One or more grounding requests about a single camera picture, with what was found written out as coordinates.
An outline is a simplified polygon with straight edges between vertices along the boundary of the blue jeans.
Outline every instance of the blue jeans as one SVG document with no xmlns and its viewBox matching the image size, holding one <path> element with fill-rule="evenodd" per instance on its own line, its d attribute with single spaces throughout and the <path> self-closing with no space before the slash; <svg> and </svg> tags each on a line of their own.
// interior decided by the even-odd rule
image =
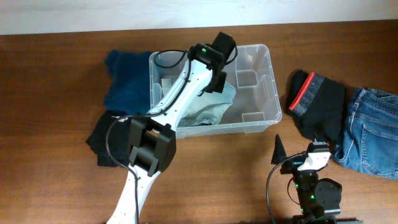
<svg viewBox="0 0 398 224">
<path fill-rule="evenodd" d="M 398 95 L 357 88 L 334 160 L 343 167 L 398 180 Z"/>
</svg>

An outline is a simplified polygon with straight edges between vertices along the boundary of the dark blue towel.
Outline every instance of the dark blue towel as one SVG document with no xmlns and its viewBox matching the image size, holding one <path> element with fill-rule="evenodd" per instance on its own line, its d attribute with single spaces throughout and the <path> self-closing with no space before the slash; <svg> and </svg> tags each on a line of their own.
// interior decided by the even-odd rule
<svg viewBox="0 0 398 224">
<path fill-rule="evenodd" d="M 105 59 L 113 83 L 105 96 L 107 110 L 146 114 L 149 96 L 150 52 L 139 54 L 112 50 Z"/>
</svg>

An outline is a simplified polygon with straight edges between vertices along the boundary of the cloth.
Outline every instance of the cloth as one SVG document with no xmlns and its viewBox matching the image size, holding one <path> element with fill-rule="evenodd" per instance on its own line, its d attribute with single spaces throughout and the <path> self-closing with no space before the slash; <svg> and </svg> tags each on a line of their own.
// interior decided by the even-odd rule
<svg viewBox="0 0 398 224">
<path fill-rule="evenodd" d="M 287 114 L 307 139 L 336 144 L 341 133 L 345 87 L 316 73 L 297 71 L 287 97 Z"/>
<path fill-rule="evenodd" d="M 111 124 L 119 117 L 125 115 L 120 111 L 105 111 L 98 120 L 94 131 L 86 140 L 90 149 L 97 154 L 97 165 L 116 167 L 117 165 L 109 158 L 105 147 L 105 137 Z M 112 156 L 124 165 L 129 164 L 127 143 L 130 132 L 130 119 L 120 120 L 109 134 L 109 150 Z"/>
<path fill-rule="evenodd" d="M 146 114 L 150 109 L 150 52 L 139 54 L 112 50 L 105 59 L 113 83 L 105 96 L 107 110 Z"/>
<path fill-rule="evenodd" d="M 235 87 L 225 82 L 222 93 L 206 93 L 196 96 L 182 116 L 179 128 L 219 124 L 225 111 L 232 105 Z"/>
<path fill-rule="evenodd" d="M 343 167 L 398 180 L 398 95 L 357 88 L 333 158 Z"/>
</svg>

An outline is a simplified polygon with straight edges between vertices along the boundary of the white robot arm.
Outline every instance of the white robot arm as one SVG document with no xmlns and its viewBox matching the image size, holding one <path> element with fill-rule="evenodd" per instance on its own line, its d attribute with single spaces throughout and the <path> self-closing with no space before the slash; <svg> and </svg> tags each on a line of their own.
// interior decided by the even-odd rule
<svg viewBox="0 0 398 224">
<path fill-rule="evenodd" d="M 119 202 L 107 223 L 137 222 L 135 202 L 138 201 L 140 214 L 152 184 L 174 157 L 175 130 L 184 112 L 202 91 L 222 91 L 226 74 L 221 70 L 228 64 L 226 59 L 233 49 L 237 50 L 235 41 L 222 32 L 212 45 L 191 47 L 179 78 L 156 107 L 148 112 L 158 115 L 132 119 L 128 144 L 131 152 L 129 168 L 139 180 L 136 188 L 135 177 L 128 172 Z M 147 132 L 151 129 L 159 132 L 159 137 Z"/>
</svg>

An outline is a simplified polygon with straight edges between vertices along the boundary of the black folded clothing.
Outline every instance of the black folded clothing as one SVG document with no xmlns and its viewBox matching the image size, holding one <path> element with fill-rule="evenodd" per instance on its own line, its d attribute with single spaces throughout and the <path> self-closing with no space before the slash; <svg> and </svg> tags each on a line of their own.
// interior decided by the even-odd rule
<svg viewBox="0 0 398 224">
<path fill-rule="evenodd" d="M 316 73 L 297 71 L 287 97 L 287 114 L 307 139 L 336 144 L 343 122 L 345 87 Z"/>
<path fill-rule="evenodd" d="M 123 112 L 105 111 L 105 113 L 98 120 L 94 131 L 86 140 L 90 149 L 97 154 L 97 165 L 106 167 L 116 167 L 117 165 L 111 160 L 106 152 L 105 137 L 111 124 L 123 116 Z M 130 120 L 121 119 L 112 128 L 109 134 L 109 150 L 112 156 L 124 164 L 129 164 L 129 154 L 127 153 L 127 142 L 130 132 Z"/>
</svg>

